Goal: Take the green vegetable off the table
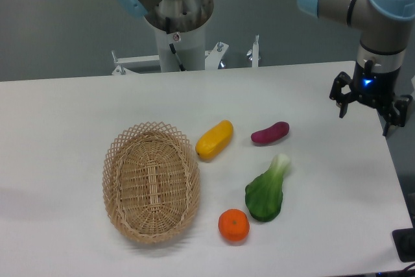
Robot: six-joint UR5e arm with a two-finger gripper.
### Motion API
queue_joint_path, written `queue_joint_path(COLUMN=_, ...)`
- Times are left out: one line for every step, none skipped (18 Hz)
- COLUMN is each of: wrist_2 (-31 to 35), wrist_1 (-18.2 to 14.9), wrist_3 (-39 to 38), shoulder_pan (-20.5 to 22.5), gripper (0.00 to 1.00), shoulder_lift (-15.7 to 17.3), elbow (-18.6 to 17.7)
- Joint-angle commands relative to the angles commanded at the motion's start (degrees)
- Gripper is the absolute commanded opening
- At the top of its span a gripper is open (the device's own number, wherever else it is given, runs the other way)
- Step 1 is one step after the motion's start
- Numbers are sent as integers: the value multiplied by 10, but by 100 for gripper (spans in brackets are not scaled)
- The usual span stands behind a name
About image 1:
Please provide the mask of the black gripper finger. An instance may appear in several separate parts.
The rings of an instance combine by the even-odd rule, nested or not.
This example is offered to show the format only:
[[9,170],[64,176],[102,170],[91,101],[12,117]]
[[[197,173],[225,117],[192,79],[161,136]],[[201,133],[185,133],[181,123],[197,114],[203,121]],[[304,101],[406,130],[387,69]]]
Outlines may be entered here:
[[376,110],[385,121],[383,136],[387,136],[392,127],[403,128],[406,125],[412,105],[412,95],[389,98],[377,105]]
[[333,81],[329,98],[332,101],[335,101],[337,106],[340,108],[340,118],[343,118],[346,115],[348,111],[348,105],[356,101],[356,96],[352,91],[347,93],[342,92],[343,88],[346,86],[351,87],[352,82],[353,81],[351,77],[343,71],[340,72]]

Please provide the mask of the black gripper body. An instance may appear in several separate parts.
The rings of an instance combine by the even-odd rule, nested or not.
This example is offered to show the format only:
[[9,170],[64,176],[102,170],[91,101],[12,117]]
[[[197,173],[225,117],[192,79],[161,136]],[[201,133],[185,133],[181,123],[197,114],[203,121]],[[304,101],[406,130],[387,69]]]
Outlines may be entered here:
[[395,97],[394,88],[399,69],[388,73],[373,72],[372,61],[363,67],[355,64],[351,82],[351,99],[363,105],[383,110],[389,108]]

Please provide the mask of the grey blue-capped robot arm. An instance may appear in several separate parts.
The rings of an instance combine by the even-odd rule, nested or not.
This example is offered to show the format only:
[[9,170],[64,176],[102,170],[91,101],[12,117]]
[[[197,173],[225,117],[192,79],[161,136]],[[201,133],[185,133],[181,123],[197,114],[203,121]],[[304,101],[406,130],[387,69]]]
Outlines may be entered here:
[[[215,69],[223,47],[206,54],[205,26],[213,13],[213,0],[117,0],[131,16],[154,29],[160,67],[164,72]],[[352,76],[339,74],[330,98],[345,115],[348,105],[369,106],[386,127],[404,126],[412,103],[394,88],[410,31],[414,0],[296,0],[298,8],[316,18],[327,18],[361,32]]]

